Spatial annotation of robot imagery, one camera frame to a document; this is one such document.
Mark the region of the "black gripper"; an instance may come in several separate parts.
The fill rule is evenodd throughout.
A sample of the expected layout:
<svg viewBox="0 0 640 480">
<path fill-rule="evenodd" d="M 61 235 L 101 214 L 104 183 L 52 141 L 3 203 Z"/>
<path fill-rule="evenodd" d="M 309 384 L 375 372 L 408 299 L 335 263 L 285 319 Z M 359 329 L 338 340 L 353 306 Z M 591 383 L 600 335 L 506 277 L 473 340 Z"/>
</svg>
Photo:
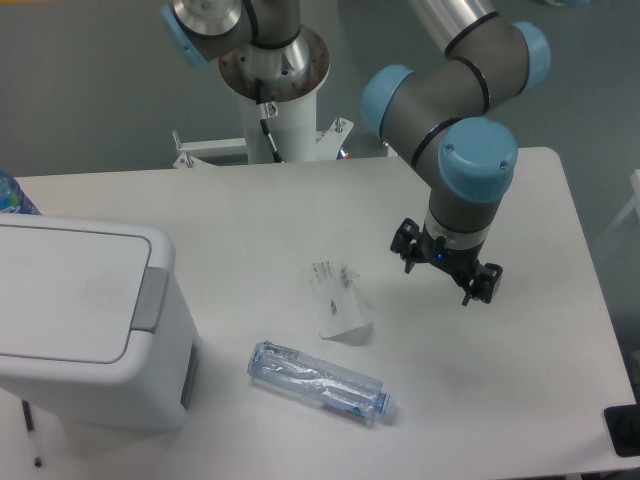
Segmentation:
<svg viewBox="0 0 640 480">
<path fill-rule="evenodd" d="M 443 237 L 434 238 L 428 233 L 422 237 L 419 225 L 410 218 L 403 220 L 390 245 L 390 250 L 404 262 L 405 273 L 410 273 L 416 264 L 427 263 L 462 285 L 463 306 L 471 300 L 489 304 L 500 286 L 503 267 L 481 264 L 478 259 L 481 249 L 482 244 L 469 249 L 451 249 L 445 246 Z"/>
</svg>

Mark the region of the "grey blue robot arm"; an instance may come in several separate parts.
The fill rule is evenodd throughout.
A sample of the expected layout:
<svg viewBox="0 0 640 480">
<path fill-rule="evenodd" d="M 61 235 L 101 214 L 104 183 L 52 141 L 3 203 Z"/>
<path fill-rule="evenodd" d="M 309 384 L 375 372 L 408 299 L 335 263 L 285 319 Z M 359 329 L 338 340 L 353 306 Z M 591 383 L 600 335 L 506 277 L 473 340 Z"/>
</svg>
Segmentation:
<svg viewBox="0 0 640 480">
<path fill-rule="evenodd" d="M 527 22 L 508 23 L 489 1 L 415 1 L 412 9 L 445 56 L 429 75 L 402 65 L 365 86 L 366 124 L 429 186 L 422 223 L 405 220 L 391 250 L 407 268 L 428 263 L 467 300 L 489 303 L 502 268 L 479 259 L 518 158 L 511 132 L 487 113 L 538 85 L 551 52 Z M 195 66 L 216 62 L 238 96 L 253 163 L 319 156 L 313 105 L 329 73 L 324 40 L 296 1 L 169 1 L 161 16 Z"/>
</svg>

